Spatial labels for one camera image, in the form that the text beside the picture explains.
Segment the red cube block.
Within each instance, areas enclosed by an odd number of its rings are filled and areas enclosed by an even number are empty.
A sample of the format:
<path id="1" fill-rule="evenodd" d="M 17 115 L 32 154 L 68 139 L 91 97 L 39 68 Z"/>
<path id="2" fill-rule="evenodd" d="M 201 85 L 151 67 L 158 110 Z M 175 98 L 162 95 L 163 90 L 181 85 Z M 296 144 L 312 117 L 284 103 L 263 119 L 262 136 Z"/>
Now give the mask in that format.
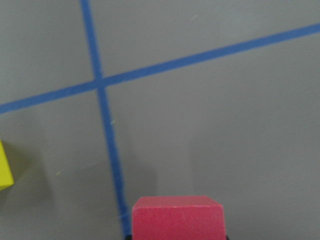
<path id="1" fill-rule="evenodd" d="M 132 208 L 133 240 L 227 240 L 223 205 L 205 195 L 144 196 Z"/>

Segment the yellow cube block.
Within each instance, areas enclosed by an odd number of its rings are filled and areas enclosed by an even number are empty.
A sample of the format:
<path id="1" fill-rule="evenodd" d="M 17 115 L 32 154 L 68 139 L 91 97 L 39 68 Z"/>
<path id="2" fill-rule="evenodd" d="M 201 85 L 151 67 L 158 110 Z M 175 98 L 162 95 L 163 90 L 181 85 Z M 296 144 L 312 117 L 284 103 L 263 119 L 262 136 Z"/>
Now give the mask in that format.
<path id="1" fill-rule="evenodd" d="M 7 189 L 15 183 L 12 170 L 3 146 L 0 142 L 0 190 Z"/>

